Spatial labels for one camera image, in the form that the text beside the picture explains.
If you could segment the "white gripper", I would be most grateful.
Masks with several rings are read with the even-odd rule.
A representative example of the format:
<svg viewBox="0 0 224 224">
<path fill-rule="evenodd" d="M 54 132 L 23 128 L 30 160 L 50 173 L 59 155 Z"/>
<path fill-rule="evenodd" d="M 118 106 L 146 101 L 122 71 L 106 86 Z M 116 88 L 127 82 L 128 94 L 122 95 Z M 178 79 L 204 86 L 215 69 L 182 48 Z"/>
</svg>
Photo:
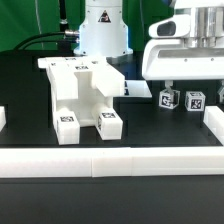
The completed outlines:
<svg viewBox="0 0 224 224">
<path fill-rule="evenodd" d="M 224 104 L 224 14 L 182 13 L 152 24 L 142 76 L 164 80 L 175 103 L 173 80 L 221 80 L 219 103 Z"/>
</svg>

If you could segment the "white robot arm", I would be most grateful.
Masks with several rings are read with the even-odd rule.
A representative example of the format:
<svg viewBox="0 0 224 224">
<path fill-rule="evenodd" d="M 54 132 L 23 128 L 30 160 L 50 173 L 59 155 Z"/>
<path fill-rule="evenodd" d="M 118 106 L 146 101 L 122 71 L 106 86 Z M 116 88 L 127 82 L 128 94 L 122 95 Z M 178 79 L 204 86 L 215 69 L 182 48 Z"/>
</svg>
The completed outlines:
<svg viewBox="0 0 224 224">
<path fill-rule="evenodd" d="M 175 80 L 224 80 L 224 0 L 167 0 L 174 15 L 149 27 L 142 76 L 163 80 L 177 102 Z"/>
</svg>

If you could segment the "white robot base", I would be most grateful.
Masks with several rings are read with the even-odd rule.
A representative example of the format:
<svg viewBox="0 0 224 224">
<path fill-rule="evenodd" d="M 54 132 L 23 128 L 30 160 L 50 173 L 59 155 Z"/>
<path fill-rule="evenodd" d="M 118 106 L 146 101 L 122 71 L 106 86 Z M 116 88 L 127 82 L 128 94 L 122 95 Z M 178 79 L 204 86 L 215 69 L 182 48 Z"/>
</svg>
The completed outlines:
<svg viewBox="0 0 224 224">
<path fill-rule="evenodd" d="M 103 56 L 113 62 L 132 56 L 122 6 L 123 0 L 85 0 L 85 19 L 79 26 L 76 55 Z"/>
</svg>

